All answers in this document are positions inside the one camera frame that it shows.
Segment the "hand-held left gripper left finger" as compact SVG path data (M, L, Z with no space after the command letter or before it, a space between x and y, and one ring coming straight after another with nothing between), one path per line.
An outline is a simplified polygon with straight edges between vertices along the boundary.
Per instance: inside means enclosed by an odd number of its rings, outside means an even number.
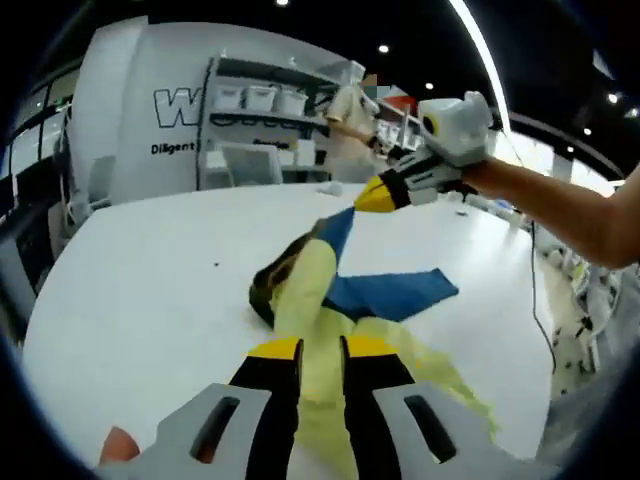
M294 434L303 341L252 349L228 384L212 384L158 425L152 479L284 479Z

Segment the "person's left hand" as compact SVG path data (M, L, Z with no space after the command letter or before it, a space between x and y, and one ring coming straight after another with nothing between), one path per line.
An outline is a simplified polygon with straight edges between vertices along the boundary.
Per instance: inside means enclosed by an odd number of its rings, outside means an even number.
M140 449L134 438L122 428L113 426L104 440L98 464L128 461L139 454Z

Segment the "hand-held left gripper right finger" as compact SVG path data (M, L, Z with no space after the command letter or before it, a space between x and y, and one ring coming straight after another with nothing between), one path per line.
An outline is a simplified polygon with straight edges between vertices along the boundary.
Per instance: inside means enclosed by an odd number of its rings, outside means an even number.
M416 382L383 340L341 338L345 425L361 479L502 479L486 419Z

